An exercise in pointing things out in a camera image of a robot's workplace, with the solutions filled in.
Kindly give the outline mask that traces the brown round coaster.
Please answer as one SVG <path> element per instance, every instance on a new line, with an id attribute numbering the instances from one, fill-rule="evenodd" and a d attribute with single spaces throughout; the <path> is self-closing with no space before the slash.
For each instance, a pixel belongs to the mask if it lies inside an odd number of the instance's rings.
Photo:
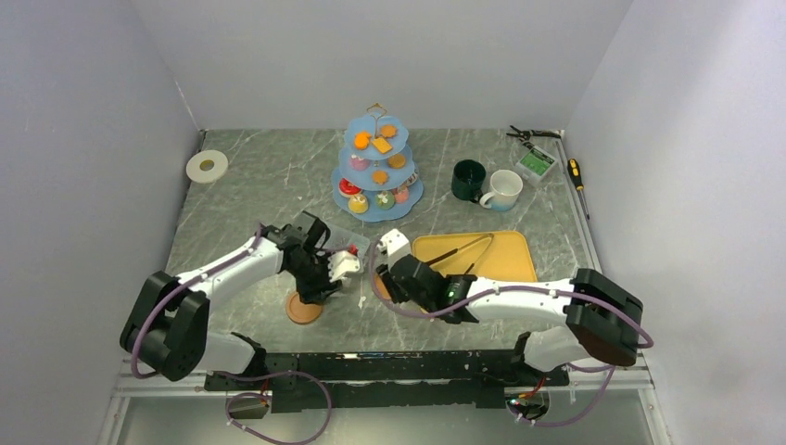
<path id="1" fill-rule="evenodd" d="M 384 301 L 391 301 L 391 297 L 387 291 L 385 283 L 378 274 L 374 275 L 374 284 L 376 285 L 376 294 L 379 296 L 379 298 Z"/>
<path id="2" fill-rule="evenodd" d="M 286 298 L 285 313 L 288 319 L 300 325 L 315 322 L 323 313 L 323 306 L 320 304 L 303 303 L 298 292 L 292 292 Z"/>

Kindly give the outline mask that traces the yellow cupcake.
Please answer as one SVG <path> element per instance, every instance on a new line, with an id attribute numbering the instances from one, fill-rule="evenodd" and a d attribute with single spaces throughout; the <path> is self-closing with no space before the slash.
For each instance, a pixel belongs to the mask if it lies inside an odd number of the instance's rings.
<path id="1" fill-rule="evenodd" d="M 356 214 L 363 214 L 369 209 L 369 202 L 363 193 L 352 195 L 348 199 L 348 209 Z"/>

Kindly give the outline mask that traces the red donut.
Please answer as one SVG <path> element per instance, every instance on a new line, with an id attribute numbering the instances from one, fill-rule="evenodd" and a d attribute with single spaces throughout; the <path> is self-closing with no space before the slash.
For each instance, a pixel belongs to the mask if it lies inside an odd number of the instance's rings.
<path id="1" fill-rule="evenodd" d="M 338 183 L 339 195 L 346 198 L 354 197 L 362 193 L 362 189 L 351 183 L 348 179 L 342 178 Z"/>

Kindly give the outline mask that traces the green cupcake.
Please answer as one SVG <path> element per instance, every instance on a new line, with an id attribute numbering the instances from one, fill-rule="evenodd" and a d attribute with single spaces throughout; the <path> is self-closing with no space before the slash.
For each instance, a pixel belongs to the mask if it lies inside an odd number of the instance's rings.
<path id="1" fill-rule="evenodd" d="M 390 210 L 396 204 L 395 196 L 388 190 L 379 191 L 375 195 L 375 205 L 380 210 Z"/>

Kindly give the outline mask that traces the gold black serving tongs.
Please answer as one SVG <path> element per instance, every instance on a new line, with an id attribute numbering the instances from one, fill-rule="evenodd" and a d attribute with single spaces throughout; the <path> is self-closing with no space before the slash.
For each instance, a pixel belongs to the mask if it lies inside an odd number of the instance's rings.
<path id="1" fill-rule="evenodd" d="M 447 261 L 456 255 L 460 255 L 465 251 L 473 249 L 475 245 L 484 244 L 483 249 L 479 251 L 479 253 L 475 256 L 475 258 L 471 262 L 469 262 L 467 264 L 467 267 L 463 270 L 463 274 L 469 274 L 471 271 L 473 271 L 473 269 L 485 256 L 493 240 L 494 240 L 494 234 L 492 234 L 491 232 L 481 234 L 477 236 L 475 239 L 472 239 L 471 241 L 465 243 L 464 245 L 461 245 L 457 248 L 452 248 L 451 250 L 448 250 L 447 252 L 436 256 L 435 258 L 427 261 L 426 264 L 431 267 L 434 267 L 435 264 L 439 264 L 441 262 Z"/>

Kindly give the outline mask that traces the white chocolate drizzle donut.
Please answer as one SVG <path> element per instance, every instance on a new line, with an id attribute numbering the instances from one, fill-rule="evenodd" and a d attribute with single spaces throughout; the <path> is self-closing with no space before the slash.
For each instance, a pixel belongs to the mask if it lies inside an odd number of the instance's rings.
<path id="1" fill-rule="evenodd" d="M 415 171 L 404 183 L 403 185 L 409 187 L 410 185 L 414 184 L 419 179 L 419 172 Z"/>

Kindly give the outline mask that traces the blue three-tier cake stand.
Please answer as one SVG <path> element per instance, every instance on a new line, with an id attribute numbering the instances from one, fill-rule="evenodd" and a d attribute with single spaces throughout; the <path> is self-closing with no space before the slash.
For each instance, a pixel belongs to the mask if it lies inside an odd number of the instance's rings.
<path id="1" fill-rule="evenodd" d="M 393 149 L 386 153 L 380 154 L 370 144 L 365 150 L 357 150 L 353 145 L 353 139 L 357 132 L 366 131 L 374 136 L 372 140 L 380 137 L 378 129 L 386 124 L 393 124 L 398 127 L 398 133 L 395 137 L 387 139 L 392 145 Z M 338 153 L 337 167 L 332 171 L 331 183 L 333 186 L 333 197 L 335 203 L 343 211 L 350 216 L 365 222 L 365 223 L 381 223 L 387 221 L 394 221 L 406 216 L 414 205 L 421 199 L 424 193 L 423 182 L 419 179 L 409 186 L 410 197 L 409 200 L 403 205 L 397 205 L 390 210 L 380 210 L 375 205 L 375 195 L 379 191 L 388 190 L 392 192 L 400 186 L 417 170 L 417 165 L 413 159 L 412 149 L 408 143 L 410 136 L 409 130 L 404 126 L 401 120 L 393 115 L 390 115 L 387 109 L 379 103 L 375 103 L 368 107 L 364 114 L 349 122 L 349 125 L 344 132 L 344 143 Z M 387 165 L 387 159 L 391 156 L 402 153 L 407 157 L 407 163 L 402 169 L 391 169 Z M 371 164 L 368 169 L 362 172 L 354 171 L 349 166 L 349 157 L 356 155 L 358 157 L 368 159 Z M 372 181 L 372 173 L 376 170 L 383 170 L 389 174 L 389 180 L 384 185 L 374 184 Z M 369 209 L 363 214 L 356 214 L 350 212 L 348 209 L 348 198 L 339 195 L 338 183 L 342 178 L 348 179 L 351 183 L 355 184 L 362 189 L 362 193 L 367 197 L 369 202 Z"/>

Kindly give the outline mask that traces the yellow serving tray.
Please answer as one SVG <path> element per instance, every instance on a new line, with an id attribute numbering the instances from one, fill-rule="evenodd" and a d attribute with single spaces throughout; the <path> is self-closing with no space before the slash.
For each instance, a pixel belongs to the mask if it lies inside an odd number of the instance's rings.
<path id="1" fill-rule="evenodd" d="M 477 266 L 470 272 L 478 277 L 505 282 L 537 282 L 534 262 L 531 259 L 525 237 L 516 231 L 495 231 L 494 240 Z M 412 255 L 427 262 L 436 256 L 457 248 L 484 233 L 450 235 L 425 235 L 412 241 Z M 482 250 L 484 244 L 451 259 L 435 264 L 433 270 L 443 274 L 463 274 L 467 264 Z"/>

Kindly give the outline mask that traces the purple cupcake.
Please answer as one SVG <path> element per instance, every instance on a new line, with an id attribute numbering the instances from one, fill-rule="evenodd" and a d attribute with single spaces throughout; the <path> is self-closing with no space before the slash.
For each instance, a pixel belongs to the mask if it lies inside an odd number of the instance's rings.
<path id="1" fill-rule="evenodd" d="M 369 168 L 370 164 L 371 164 L 371 161 L 368 160 L 368 159 L 364 159 L 364 158 L 358 157 L 356 155 L 351 155 L 349 157 L 349 166 L 354 171 L 357 171 L 357 172 L 365 171 L 366 169 Z"/>

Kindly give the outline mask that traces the flower shaped orange cookie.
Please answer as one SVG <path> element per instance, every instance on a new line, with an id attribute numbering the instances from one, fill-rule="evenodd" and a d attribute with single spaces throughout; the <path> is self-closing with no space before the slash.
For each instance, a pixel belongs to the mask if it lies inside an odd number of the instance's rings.
<path id="1" fill-rule="evenodd" d="M 372 181 L 377 185 L 384 185 L 389 180 L 389 174 L 383 170 L 376 170 L 371 175 Z"/>

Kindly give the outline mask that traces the round orange biscuit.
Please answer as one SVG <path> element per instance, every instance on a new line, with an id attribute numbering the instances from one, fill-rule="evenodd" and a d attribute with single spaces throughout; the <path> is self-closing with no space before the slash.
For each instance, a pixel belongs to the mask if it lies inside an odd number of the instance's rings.
<path id="1" fill-rule="evenodd" d="M 407 163 L 407 157 L 402 153 L 397 153 L 387 159 L 387 165 L 391 169 L 402 169 Z"/>

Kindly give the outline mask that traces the dark green mug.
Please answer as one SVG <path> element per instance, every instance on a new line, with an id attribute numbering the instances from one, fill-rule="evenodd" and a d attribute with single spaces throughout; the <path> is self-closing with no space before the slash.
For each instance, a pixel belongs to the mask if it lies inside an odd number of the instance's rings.
<path id="1" fill-rule="evenodd" d="M 477 203 L 483 195 L 482 186 L 486 177 L 486 168 L 481 163 L 463 159 L 453 167 L 451 193 L 459 200 Z"/>

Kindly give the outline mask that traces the square yellow cracker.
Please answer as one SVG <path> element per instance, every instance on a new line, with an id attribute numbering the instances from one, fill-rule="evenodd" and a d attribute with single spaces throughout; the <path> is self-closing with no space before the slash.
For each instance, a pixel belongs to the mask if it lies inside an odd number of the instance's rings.
<path id="1" fill-rule="evenodd" d="M 386 154 L 393 149 L 392 145 L 384 137 L 375 138 L 374 140 L 371 141 L 371 145 L 380 154 Z"/>

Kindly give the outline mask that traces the white mug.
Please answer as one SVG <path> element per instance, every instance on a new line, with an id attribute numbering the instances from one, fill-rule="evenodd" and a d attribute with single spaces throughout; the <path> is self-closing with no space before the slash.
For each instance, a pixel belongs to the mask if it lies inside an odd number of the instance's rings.
<path id="1" fill-rule="evenodd" d="M 488 190 L 478 204 L 487 210 L 505 212 L 511 210 L 523 190 L 523 178 L 514 171 L 498 170 L 488 180 Z"/>

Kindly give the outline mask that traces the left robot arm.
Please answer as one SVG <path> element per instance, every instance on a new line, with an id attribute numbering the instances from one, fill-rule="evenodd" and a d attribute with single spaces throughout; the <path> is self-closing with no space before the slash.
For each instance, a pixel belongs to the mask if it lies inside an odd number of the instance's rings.
<path id="1" fill-rule="evenodd" d="M 149 275 L 120 333 L 132 375 L 178 381 L 204 370 L 258 387 L 268 376 L 266 349 L 241 334 L 210 332 L 210 314 L 280 273 L 294 277 L 302 304 L 324 305 L 361 268 L 352 248 L 327 248 L 330 237 L 325 222 L 303 211 L 282 228 L 259 224 L 245 243 L 195 270 Z"/>

